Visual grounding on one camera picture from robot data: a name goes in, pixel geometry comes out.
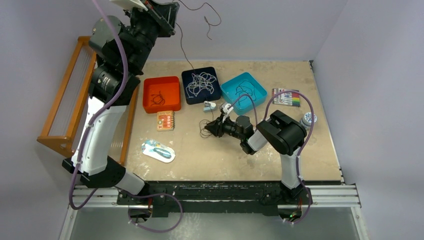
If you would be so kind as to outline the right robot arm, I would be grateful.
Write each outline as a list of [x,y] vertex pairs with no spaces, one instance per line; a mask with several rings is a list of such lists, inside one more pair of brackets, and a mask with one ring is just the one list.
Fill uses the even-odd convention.
[[270,144],[280,156],[281,183],[284,186],[280,191],[282,200],[292,204],[300,198],[298,187],[303,183],[300,152],[307,131],[299,122],[276,110],[254,127],[248,116],[240,115],[233,121],[222,113],[204,128],[217,138],[229,135],[240,140],[240,147],[247,155],[254,155]]

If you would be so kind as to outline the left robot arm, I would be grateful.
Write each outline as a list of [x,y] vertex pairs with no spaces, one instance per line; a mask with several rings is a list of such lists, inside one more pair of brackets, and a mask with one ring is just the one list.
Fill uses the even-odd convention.
[[154,0],[117,0],[115,4],[130,22],[125,25],[118,17],[103,14],[93,26],[88,44],[96,54],[97,67],[90,78],[83,133],[75,153],[62,161],[62,167],[80,174],[86,187],[116,187],[142,205],[149,199],[147,183],[108,152],[156,40],[176,32],[180,5]]

